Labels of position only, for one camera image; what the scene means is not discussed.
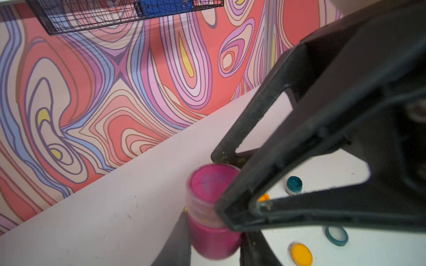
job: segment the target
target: black plastic frame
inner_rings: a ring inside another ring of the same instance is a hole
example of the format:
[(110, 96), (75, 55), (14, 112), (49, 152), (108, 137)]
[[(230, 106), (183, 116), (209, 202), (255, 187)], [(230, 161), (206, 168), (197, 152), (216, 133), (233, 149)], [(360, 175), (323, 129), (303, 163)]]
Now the black plastic frame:
[[(424, 1), (380, 2), (279, 58), (212, 153), (214, 162), (242, 169), (216, 204), (231, 230), (325, 224), (426, 231), (426, 124), (409, 108), (426, 98), (425, 14)], [(236, 154), (282, 92), (293, 112), (260, 149)], [(257, 202), (297, 165), (340, 147), (368, 163), (365, 183)]]

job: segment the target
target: painted wall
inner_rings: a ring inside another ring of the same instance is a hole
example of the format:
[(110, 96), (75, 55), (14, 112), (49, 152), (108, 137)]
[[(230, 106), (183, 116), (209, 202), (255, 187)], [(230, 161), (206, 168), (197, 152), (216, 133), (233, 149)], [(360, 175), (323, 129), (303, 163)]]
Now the painted wall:
[(316, 29), (342, 17), (329, 0), (276, 0), (272, 29), (272, 60)]
[[(276, 58), (338, 17), (278, 3)], [(260, 85), (264, 13), (225, 0), (50, 37), (26, 4), (0, 7), (0, 235)]]

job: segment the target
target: jar lid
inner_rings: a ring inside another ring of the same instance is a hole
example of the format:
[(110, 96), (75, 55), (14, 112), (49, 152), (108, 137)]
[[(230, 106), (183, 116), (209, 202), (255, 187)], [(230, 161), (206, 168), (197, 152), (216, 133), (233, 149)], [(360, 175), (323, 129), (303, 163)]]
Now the jar lid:
[(344, 246), (349, 240), (348, 233), (341, 226), (327, 226), (325, 236), (336, 246)]
[(311, 251), (300, 243), (291, 248), (291, 258), (298, 266), (311, 266), (314, 261)]

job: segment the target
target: pink paint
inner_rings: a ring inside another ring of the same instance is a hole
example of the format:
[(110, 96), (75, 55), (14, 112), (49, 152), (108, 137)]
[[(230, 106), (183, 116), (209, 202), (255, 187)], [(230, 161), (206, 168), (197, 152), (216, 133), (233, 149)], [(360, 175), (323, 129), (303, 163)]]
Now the pink paint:
[(187, 180), (188, 223), (191, 243), (202, 256), (220, 260), (241, 245), (241, 233), (226, 228), (214, 204), (239, 173), (226, 164), (208, 164), (195, 170)]

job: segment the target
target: teal jar lid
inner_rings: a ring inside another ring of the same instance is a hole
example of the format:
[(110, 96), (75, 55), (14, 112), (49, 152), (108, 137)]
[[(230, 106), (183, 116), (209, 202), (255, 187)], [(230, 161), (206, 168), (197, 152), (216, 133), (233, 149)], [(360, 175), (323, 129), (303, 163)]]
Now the teal jar lid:
[(298, 178), (297, 176), (290, 176), (287, 179), (287, 185), (285, 190), (290, 195), (299, 194), (302, 192), (302, 180)]
[(344, 246), (349, 240), (348, 233), (341, 226), (327, 226), (325, 236), (336, 246)]

